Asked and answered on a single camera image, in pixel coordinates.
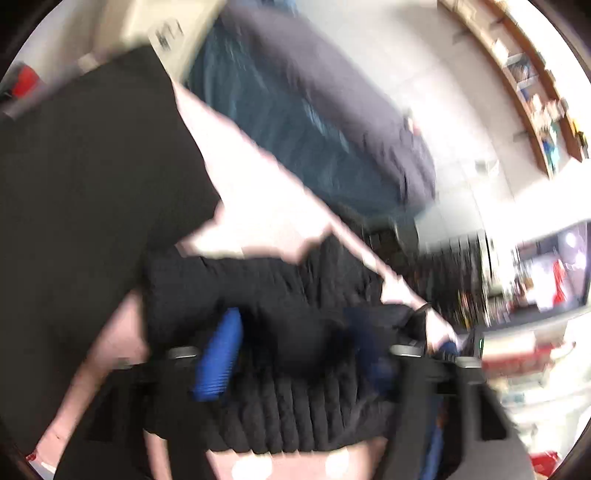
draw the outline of dark blue bedding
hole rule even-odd
[[[425,187],[425,179],[412,168],[394,176],[384,173],[373,152],[321,116],[277,62],[256,45],[249,48],[251,41],[238,41],[239,26],[234,23],[230,31],[227,23],[214,25],[197,55],[186,83],[193,93],[235,121],[342,216],[365,224],[396,220],[415,215],[433,199],[431,185],[427,181]],[[395,115],[401,124],[400,114]],[[417,183],[411,192],[409,186]]]

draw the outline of red object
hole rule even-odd
[[[556,452],[543,452],[530,454],[530,459],[536,473],[550,476],[556,469],[560,457]]]
[[[554,270],[554,281],[556,282],[556,294],[552,299],[552,304],[556,306],[566,300],[566,295],[564,294],[564,278],[566,277],[566,270],[560,260],[554,262],[552,269]]]
[[[543,372],[553,364],[550,354],[554,345],[536,346],[532,352],[500,356],[482,361],[482,369],[488,378],[517,377],[535,372]]]
[[[39,83],[39,75],[28,65],[23,65],[18,72],[17,82],[12,87],[12,94],[16,98],[22,98],[32,91]]]

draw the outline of black sleeve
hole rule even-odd
[[[146,252],[219,196],[150,46],[0,125],[0,417],[32,452]]]

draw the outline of wooden shelf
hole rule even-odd
[[[561,97],[558,93],[558,90],[556,89],[554,78],[552,77],[551,72],[546,70],[544,59],[536,47],[534,47],[529,37],[525,35],[523,30],[519,27],[519,25],[517,25],[511,15],[506,12],[500,4],[495,2],[495,0],[478,1],[484,5],[493,16],[497,17],[498,22],[506,28],[517,45],[519,45],[519,47],[523,50],[523,53],[527,55],[531,64],[534,66],[536,73],[538,74],[540,84],[548,96],[548,99],[560,101]],[[568,112],[563,118],[560,119],[558,125],[564,138],[564,143],[566,144],[566,150],[568,154],[582,162],[583,155],[581,153],[581,147],[578,140],[574,136]]]
[[[437,0],[438,6],[444,7],[458,22],[463,24],[467,30],[476,39],[477,45],[480,47],[485,57],[489,60],[493,69],[499,74],[499,77],[505,87],[505,90],[511,97],[515,110],[517,111],[525,130],[527,131],[528,138],[530,139],[531,149],[534,153],[535,161],[540,170],[548,175],[548,178],[552,178],[553,171],[544,153],[544,147],[542,146],[542,140],[534,128],[534,124],[531,120],[530,107],[527,105],[523,95],[517,89],[517,82],[513,78],[513,75],[507,67],[499,62],[497,56],[492,51],[492,39],[488,36],[488,32],[480,28],[473,19],[466,17],[459,12],[453,5],[448,4],[444,0]]]

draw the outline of white wall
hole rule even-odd
[[[31,66],[45,81],[92,50],[104,0],[63,0],[37,26],[15,61]]]

